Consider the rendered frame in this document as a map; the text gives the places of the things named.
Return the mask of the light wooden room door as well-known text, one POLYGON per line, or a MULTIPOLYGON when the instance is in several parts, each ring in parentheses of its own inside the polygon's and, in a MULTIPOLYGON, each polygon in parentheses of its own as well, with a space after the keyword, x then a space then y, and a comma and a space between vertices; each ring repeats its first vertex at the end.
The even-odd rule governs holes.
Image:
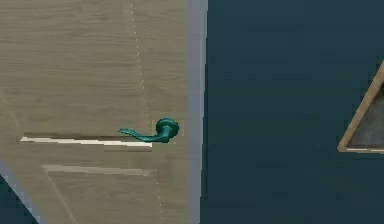
POLYGON ((207 5, 0 0, 0 224, 200 224, 207 5))

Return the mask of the wooden framed wall picture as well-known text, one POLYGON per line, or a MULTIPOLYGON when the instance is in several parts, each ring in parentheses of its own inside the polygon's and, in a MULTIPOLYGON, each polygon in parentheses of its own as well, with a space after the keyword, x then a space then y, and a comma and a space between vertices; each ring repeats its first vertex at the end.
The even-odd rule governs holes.
POLYGON ((339 152, 384 154, 384 61, 338 143, 339 152))

